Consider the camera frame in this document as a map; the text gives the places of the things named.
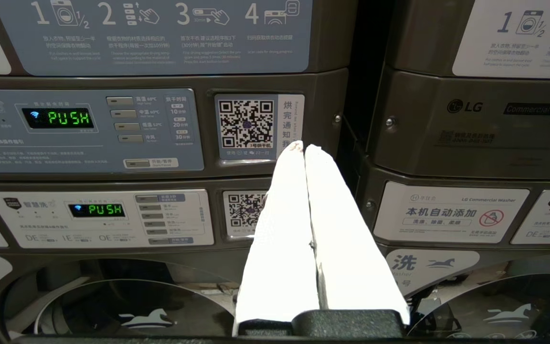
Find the no detergent symbol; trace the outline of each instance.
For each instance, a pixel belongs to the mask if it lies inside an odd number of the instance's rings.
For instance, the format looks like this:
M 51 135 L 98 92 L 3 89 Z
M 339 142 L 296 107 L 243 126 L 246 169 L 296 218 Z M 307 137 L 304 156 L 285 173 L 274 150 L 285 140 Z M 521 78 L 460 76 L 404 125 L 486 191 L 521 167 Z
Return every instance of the no detergent symbol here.
M 487 211 L 485 214 L 481 215 L 478 222 L 483 227 L 491 227 L 499 224 L 502 220 L 504 220 L 504 213 L 501 210 L 496 209 Z

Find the lg logo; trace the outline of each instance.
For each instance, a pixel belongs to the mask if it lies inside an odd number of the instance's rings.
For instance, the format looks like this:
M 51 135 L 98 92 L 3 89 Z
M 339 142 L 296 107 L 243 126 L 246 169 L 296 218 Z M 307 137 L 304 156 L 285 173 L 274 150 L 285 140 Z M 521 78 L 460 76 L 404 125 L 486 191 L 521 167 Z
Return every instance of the lg logo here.
M 470 102 L 464 103 L 461 99 L 454 99 L 447 104 L 447 111 L 449 111 L 449 113 L 458 113 L 462 109 L 464 109 L 464 112 L 481 112 L 482 108 L 483 103 L 471 105 Z

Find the qr code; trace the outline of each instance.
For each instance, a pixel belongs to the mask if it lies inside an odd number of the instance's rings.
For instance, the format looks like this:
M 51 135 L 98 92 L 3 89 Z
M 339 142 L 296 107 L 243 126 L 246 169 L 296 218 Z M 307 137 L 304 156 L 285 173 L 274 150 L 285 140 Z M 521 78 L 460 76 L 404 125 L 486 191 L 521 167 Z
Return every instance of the qr code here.
M 219 100 L 223 148 L 272 148 L 273 100 Z
M 264 205 L 266 191 L 226 191 L 223 193 L 226 228 L 230 237 L 253 235 Z

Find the digital display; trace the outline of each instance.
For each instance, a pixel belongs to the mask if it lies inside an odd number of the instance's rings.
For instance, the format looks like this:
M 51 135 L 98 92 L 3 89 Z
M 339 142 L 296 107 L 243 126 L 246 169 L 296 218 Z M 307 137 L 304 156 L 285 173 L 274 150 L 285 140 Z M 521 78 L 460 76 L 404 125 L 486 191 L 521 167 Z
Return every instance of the digital display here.
M 74 217 L 124 217 L 120 203 L 109 204 L 70 204 Z
M 33 129 L 95 127 L 88 109 L 84 107 L 32 107 L 22 109 L 22 113 Z

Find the round door window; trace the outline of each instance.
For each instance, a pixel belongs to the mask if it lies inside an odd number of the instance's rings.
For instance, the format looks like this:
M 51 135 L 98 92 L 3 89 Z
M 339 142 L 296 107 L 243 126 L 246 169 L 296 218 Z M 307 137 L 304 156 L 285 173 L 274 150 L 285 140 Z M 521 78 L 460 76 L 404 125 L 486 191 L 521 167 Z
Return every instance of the round door window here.
M 229 336 L 234 318 L 212 299 L 168 283 L 106 279 L 50 302 L 35 333 Z
M 411 337 L 550 338 L 550 275 L 487 283 L 416 319 Z

